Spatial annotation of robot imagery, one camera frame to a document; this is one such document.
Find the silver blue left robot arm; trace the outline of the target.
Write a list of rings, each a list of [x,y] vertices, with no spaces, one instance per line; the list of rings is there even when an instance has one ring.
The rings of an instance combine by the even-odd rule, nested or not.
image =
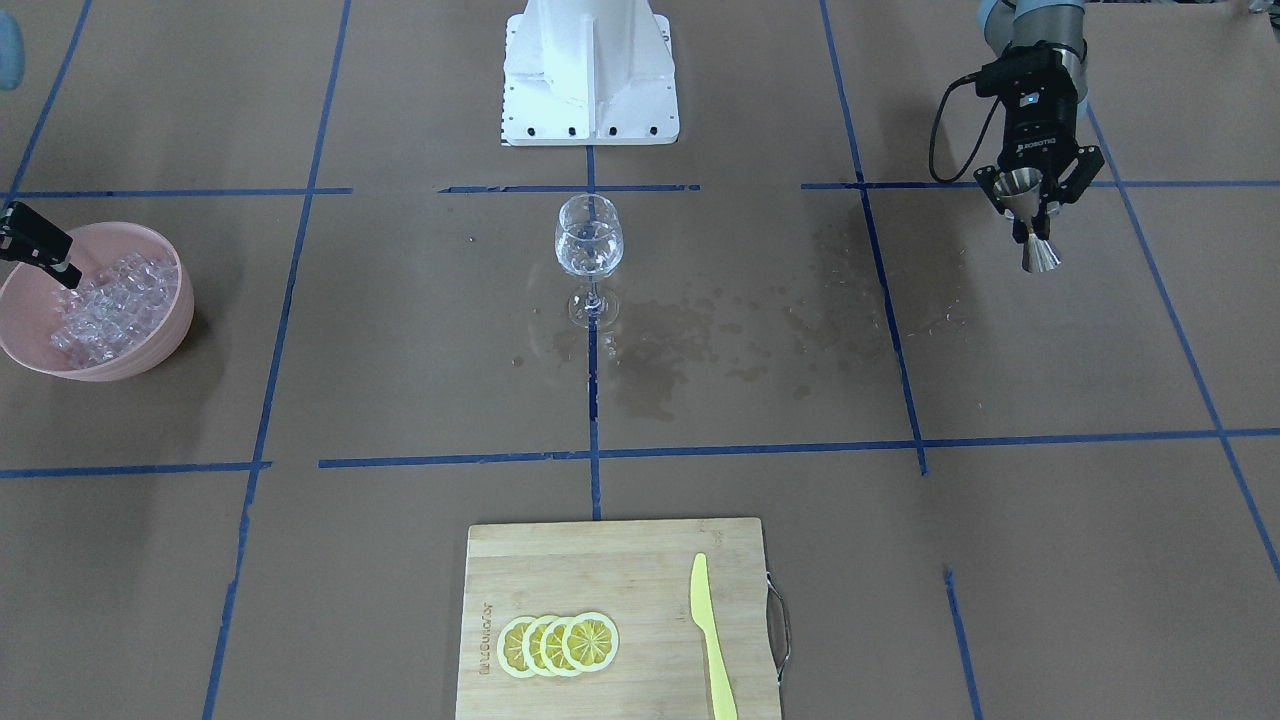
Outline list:
[[[1050,209],[1075,202],[1105,167],[1076,137],[1088,108],[1083,1],[986,1],[980,28],[996,59],[975,79],[979,97],[1004,109],[998,156],[974,173],[1014,237],[1046,237]]]

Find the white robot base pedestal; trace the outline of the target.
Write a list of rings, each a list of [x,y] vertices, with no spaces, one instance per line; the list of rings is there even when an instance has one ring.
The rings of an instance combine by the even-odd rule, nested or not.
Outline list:
[[[504,41],[502,143],[677,142],[671,24],[650,3],[529,1]]]

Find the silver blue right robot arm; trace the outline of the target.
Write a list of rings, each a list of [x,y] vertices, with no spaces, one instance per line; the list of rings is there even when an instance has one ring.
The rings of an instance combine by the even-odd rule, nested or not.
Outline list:
[[[1,12],[1,87],[12,91],[26,74],[26,45],[15,17]],[[51,277],[60,287],[77,290],[82,270],[70,261],[73,238],[27,204],[13,200],[1,215],[1,259],[23,263]]]

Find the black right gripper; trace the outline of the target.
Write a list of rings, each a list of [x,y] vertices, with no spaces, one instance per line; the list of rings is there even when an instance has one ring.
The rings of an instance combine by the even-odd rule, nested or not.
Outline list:
[[[1,219],[1,260],[31,263],[63,288],[77,290],[82,272],[70,263],[73,238],[56,225],[35,224],[35,213],[19,201],[10,202]]]

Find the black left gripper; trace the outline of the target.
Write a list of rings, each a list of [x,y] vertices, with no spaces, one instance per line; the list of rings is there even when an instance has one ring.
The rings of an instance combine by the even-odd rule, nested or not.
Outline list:
[[[975,170],[992,208],[1012,222],[1009,210],[995,192],[1001,170],[1030,167],[1041,170],[1039,215],[1052,218],[1064,204],[1076,201],[1091,187],[1105,167],[1105,155],[1096,145],[1076,141],[1076,119],[1070,118],[1074,105],[1066,97],[1024,95],[1000,97],[1004,109],[1002,147],[993,165]]]

